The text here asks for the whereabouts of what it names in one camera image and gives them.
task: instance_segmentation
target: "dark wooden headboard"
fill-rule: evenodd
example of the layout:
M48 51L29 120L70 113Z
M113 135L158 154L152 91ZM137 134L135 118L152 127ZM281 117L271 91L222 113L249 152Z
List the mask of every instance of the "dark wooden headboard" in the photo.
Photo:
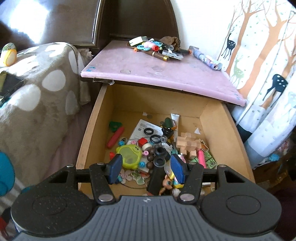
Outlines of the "dark wooden headboard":
M0 48L8 42L15 43L18 50L50 42L69 42L78 47L102 49L111 39L178 37L170 0L30 2L34 6L30 4L30 11L26 11L27 0L0 0ZM43 14L36 18L26 16L38 11Z

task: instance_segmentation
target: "small doll figurine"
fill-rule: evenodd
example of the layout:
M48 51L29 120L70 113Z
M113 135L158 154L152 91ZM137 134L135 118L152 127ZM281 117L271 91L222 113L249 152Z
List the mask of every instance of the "small doll figurine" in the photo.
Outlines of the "small doll figurine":
M163 188L159 191L159 196L164 193L166 189L171 190L173 187L173 181L168 177L168 175L165 175L165 178L163 180Z

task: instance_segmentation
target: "bed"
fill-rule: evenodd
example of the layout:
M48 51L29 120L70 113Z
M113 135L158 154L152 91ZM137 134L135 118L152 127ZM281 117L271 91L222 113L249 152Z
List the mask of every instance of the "bed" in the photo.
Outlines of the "bed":
M21 51L0 68L25 80L0 108L0 214L26 187L75 164L92 110L79 77L84 66L74 46L56 42Z

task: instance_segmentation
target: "brown pen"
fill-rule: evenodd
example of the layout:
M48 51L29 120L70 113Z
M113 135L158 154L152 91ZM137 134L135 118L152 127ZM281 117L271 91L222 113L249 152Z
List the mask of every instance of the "brown pen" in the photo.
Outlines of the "brown pen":
M126 46L133 49L135 52L141 51L144 52L145 54L149 54L150 56L153 56L154 58L157 59L161 59L163 61L168 61L170 58L168 56L165 56L163 54L160 54L156 51L152 51L152 50L148 50L148 51L144 51L144 50L139 50L136 47L130 46L129 43L126 43Z

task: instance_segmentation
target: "white wall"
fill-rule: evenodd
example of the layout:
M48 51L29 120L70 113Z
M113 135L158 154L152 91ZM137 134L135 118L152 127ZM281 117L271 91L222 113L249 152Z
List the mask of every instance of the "white wall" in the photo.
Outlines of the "white wall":
M233 0L171 0L181 47L190 45L217 58L233 14Z

